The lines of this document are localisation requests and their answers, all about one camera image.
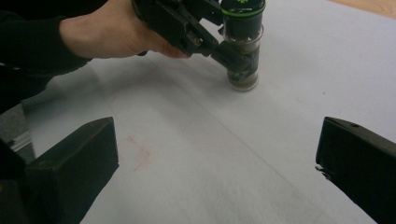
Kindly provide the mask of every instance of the red stain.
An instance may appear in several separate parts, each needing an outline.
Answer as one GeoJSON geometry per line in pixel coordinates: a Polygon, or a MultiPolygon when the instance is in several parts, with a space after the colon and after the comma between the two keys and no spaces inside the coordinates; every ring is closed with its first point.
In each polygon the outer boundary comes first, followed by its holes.
{"type": "Polygon", "coordinates": [[[150,155],[151,155],[151,152],[148,149],[141,147],[139,154],[137,154],[138,165],[136,166],[136,168],[134,168],[134,171],[146,169],[149,165],[150,155]]]}
{"type": "Polygon", "coordinates": [[[137,166],[134,168],[134,171],[146,169],[149,166],[149,158],[151,156],[150,150],[148,148],[140,146],[131,135],[128,135],[126,138],[120,140],[120,142],[118,143],[119,149],[128,148],[127,146],[122,144],[122,142],[124,141],[139,147],[139,152],[137,153],[137,158],[136,158],[137,166]]]}

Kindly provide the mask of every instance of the person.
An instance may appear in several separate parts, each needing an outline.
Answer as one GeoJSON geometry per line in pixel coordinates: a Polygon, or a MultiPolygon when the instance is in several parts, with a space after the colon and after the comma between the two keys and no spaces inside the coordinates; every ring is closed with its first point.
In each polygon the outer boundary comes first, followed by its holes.
{"type": "MultiPolygon", "coordinates": [[[[137,18],[131,0],[3,0],[0,114],[42,92],[53,77],[91,59],[130,57],[148,50],[186,57],[137,18]]],[[[23,173],[21,160],[6,147],[0,143],[0,165],[6,166],[0,173],[18,177],[23,173]]]]}

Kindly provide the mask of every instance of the hand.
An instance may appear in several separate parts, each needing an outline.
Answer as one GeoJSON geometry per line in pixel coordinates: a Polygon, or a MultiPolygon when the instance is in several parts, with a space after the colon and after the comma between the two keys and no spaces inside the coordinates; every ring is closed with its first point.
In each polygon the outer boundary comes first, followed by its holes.
{"type": "Polygon", "coordinates": [[[84,58],[123,58],[147,50],[186,57],[137,18],[131,0],[109,0],[92,14],[63,20],[60,34],[66,46],[84,58]]]}

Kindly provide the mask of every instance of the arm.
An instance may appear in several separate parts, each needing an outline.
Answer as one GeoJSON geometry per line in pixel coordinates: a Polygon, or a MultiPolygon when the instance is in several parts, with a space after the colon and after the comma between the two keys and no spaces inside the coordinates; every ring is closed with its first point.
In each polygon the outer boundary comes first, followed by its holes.
{"type": "Polygon", "coordinates": [[[136,17],[130,0],[110,0],[92,14],[64,20],[60,33],[80,57],[119,58],[147,50],[185,57],[136,17]]]}
{"type": "Polygon", "coordinates": [[[69,19],[25,21],[2,12],[0,22],[0,63],[30,74],[59,75],[91,58],[146,50],[185,57],[136,17],[130,0],[110,0],[91,14],[69,19]]]}

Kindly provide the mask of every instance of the white surface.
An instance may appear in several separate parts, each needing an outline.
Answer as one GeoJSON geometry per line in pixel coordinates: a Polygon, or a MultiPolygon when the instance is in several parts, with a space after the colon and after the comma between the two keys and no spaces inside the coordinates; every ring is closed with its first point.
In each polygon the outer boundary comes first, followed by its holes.
{"type": "Polygon", "coordinates": [[[256,89],[210,58],[93,60],[24,102],[37,154],[115,120],[120,168],[88,223],[374,223],[316,172],[325,116],[396,141],[396,21],[268,1],[256,89]]]}

